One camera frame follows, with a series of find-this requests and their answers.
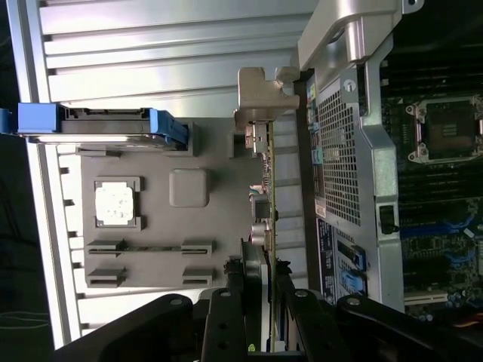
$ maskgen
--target cable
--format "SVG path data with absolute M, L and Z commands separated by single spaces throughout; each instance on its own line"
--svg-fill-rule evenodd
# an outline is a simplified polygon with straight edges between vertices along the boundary
M 9 240 L 9 241 L 15 241 L 19 244 L 25 244 L 25 245 L 28 245 L 30 247 L 36 247 L 38 248 L 38 244 L 32 240 L 26 240 L 26 239 L 23 239 L 23 238 L 17 238 L 13 235 L 9 235 L 9 234 L 3 234 L 3 233 L 0 233 L 0 239 L 4 239 L 4 240 Z
M 0 330 L 35 330 L 37 328 L 48 327 L 49 324 L 39 324 L 38 326 L 30 327 L 0 327 Z
M 15 317 L 12 315 L 0 315 L 0 318 L 14 319 L 16 321 L 24 321 L 24 322 L 44 322 L 48 324 L 48 321 L 46 321 L 45 319 L 22 318 L 22 317 Z
M 11 315 L 11 314 L 30 314 L 30 315 L 48 315 L 47 312 L 40 312 L 40 311 L 4 311 L 0 313 L 0 317 L 2 315 Z
M 8 188 L 1 177 L 0 177 L 0 192 L 3 194 L 2 206 L 4 208 L 5 216 L 7 217 L 7 221 L 11 228 L 12 234 L 17 238 L 22 239 L 20 228 L 18 227 L 17 220 L 15 219 L 14 210 L 12 208 L 10 193 L 8 192 Z
M 467 322 L 467 323 L 463 323 L 463 324 L 454 324 L 454 326 L 456 328 L 465 328 L 465 327 L 469 327 L 469 326 L 474 326 L 475 324 L 479 324 L 480 322 L 477 322 L 477 321 L 473 321 L 473 322 Z

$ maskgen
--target white cable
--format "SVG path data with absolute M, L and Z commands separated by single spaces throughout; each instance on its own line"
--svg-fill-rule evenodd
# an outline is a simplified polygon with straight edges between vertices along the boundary
M 48 327 L 48 324 L 39 324 L 38 326 L 30 327 L 0 327 L 0 330 L 35 330 L 42 327 Z
M 44 323 L 48 323 L 48 321 L 46 321 L 45 319 L 22 318 L 22 317 L 15 317 L 13 315 L 0 315 L 0 318 L 14 319 L 16 321 L 25 321 L 25 322 L 44 322 Z
M 5 311 L 3 313 L 0 313 L 0 315 L 11 315 L 11 314 L 48 315 L 48 313 L 37 312 L 37 311 Z

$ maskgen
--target pcie slot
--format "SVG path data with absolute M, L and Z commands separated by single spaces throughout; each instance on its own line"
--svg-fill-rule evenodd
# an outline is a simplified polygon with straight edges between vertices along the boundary
M 448 293 L 443 290 L 419 291 L 405 293 L 405 305 L 423 305 L 444 303 L 448 301 Z

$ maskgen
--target screw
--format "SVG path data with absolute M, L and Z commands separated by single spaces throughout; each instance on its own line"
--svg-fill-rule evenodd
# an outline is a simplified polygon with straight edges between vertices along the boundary
M 343 83 L 343 86 L 344 86 L 344 89 L 349 93 L 353 92 L 357 87 L 357 85 L 352 79 L 346 79 Z
M 305 298 L 309 294 L 305 290 L 298 290 L 297 292 L 295 292 L 295 295 L 299 296 L 300 298 Z
M 361 305 L 361 301 L 356 298 L 348 298 L 347 302 L 349 303 L 349 305 Z

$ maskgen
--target gray plastic panel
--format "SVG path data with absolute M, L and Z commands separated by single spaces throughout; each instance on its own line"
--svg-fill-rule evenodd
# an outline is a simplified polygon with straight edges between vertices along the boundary
M 125 152 L 120 158 L 82 157 L 82 209 L 85 245 L 92 241 L 125 240 L 131 246 L 181 247 L 186 242 L 211 243 L 208 255 L 167 252 L 89 255 L 85 274 L 94 269 L 123 269 L 123 287 L 208 287 L 225 285 L 223 264 L 241 255 L 241 238 L 250 232 L 251 203 L 248 186 L 260 183 L 262 167 L 245 145 L 229 157 L 226 135 L 234 128 L 231 118 L 192 119 L 198 127 L 198 157 L 168 157 L 153 152 Z M 169 174 L 173 169 L 203 168 L 208 173 L 210 201 L 206 207 L 170 206 Z M 137 176 L 143 180 L 138 213 L 141 232 L 94 227 L 94 181 L 100 177 Z

